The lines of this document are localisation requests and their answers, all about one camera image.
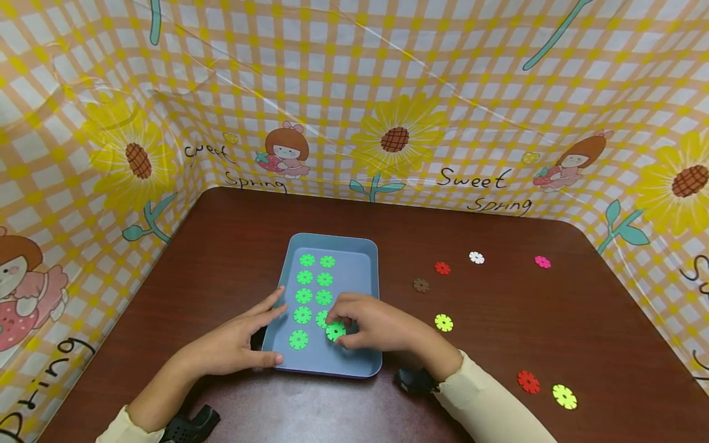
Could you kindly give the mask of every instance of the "girl's hair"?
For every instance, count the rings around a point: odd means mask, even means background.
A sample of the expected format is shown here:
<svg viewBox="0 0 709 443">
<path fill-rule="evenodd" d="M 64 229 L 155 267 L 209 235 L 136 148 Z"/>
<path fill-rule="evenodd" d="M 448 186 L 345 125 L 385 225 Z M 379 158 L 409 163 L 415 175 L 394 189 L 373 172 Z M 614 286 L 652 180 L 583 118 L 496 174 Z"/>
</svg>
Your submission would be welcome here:
<svg viewBox="0 0 709 443">
<path fill-rule="evenodd" d="M 588 160 L 586 160 L 583 164 L 580 164 L 579 169 L 590 166 L 591 163 L 595 162 L 598 157 L 600 157 L 601 153 L 605 149 L 605 139 L 609 138 L 611 135 L 613 135 L 612 130 L 603 132 L 603 129 L 601 129 L 591 137 L 584 138 L 574 146 L 571 146 L 561 157 L 559 157 L 556 165 L 561 166 L 564 159 L 569 155 L 585 155 L 588 157 Z"/>
<path fill-rule="evenodd" d="M 19 235 L 0 236 L 0 264 L 17 257 L 25 257 L 27 270 L 31 271 L 42 264 L 42 250 L 37 243 Z"/>
<path fill-rule="evenodd" d="M 281 145 L 300 151 L 301 154 L 298 156 L 298 160 L 308 159 L 310 148 L 302 132 L 303 126 L 292 126 L 290 122 L 284 122 L 283 128 L 273 130 L 266 136 L 266 152 L 275 155 L 273 146 Z"/>
</svg>

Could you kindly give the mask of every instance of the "sleeve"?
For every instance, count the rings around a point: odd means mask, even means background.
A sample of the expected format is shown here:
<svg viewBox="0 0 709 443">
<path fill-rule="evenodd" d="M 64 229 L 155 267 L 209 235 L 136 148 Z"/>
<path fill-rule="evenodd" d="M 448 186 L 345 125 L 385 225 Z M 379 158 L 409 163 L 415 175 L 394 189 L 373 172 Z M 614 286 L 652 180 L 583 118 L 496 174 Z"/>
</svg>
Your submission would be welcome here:
<svg viewBox="0 0 709 443">
<path fill-rule="evenodd" d="M 164 429 L 148 434 L 133 424 L 125 408 L 123 406 L 118 417 L 96 439 L 96 443 L 158 443 L 162 439 Z"/>
<path fill-rule="evenodd" d="M 436 399 L 478 443 L 556 443 L 542 423 L 466 354 Z"/>
</svg>

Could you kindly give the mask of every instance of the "child's left hand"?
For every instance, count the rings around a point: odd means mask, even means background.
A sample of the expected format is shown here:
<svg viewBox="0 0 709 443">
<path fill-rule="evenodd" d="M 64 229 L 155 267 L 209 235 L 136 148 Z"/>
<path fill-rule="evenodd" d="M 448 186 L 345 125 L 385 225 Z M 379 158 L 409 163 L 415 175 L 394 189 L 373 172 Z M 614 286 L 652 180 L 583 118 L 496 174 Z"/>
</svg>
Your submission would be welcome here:
<svg viewBox="0 0 709 443">
<path fill-rule="evenodd" d="M 277 352 L 252 351 L 251 336 L 286 311 L 285 304 L 272 309 L 284 290 L 279 287 L 261 303 L 180 349 L 173 360 L 193 377 L 282 364 L 283 356 Z"/>
</svg>

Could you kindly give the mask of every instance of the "brown table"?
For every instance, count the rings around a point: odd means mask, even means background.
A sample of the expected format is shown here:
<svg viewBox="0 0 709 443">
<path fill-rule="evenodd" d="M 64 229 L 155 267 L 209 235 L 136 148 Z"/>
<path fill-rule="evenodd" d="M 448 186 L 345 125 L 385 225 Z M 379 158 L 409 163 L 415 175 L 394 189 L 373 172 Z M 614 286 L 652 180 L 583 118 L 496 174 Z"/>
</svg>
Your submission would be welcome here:
<svg viewBox="0 0 709 443">
<path fill-rule="evenodd" d="M 586 237 L 561 222 L 212 189 L 191 210 L 41 442 L 93 442 L 182 345 L 277 285 L 298 232 L 365 237 L 379 246 L 381 298 L 432 324 L 521 399 L 559 442 L 702 442 L 709 399 Z M 483 252 L 485 264 L 468 260 Z M 534 256 L 553 263 L 541 269 Z M 436 274 L 445 261 L 452 272 Z M 426 294 L 411 281 L 431 283 Z M 432 398 L 378 376 L 351 381 L 245 371 L 205 378 L 186 407 L 221 414 L 210 442 L 467 442 Z M 520 370 L 542 384 L 517 385 Z M 572 388 L 568 411 L 551 393 Z"/>
</svg>

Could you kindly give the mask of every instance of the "checkered wall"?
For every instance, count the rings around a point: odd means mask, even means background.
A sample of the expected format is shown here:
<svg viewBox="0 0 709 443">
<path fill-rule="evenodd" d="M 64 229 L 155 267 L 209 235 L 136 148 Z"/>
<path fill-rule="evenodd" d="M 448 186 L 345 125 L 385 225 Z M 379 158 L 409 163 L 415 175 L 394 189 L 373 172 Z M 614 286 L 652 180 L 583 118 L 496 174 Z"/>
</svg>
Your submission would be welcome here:
<svg viewBox="0 0 709 443">
<path fill-rule="evenodd" d="M 706 0 L 0 1 L 0 245 L 43 252 L 0 282 L 34 322 L 0 335 L 0 417 L 41 432 L 213 186 L 566 221 L 707 376 L 708 28 Z"/>
</svg>

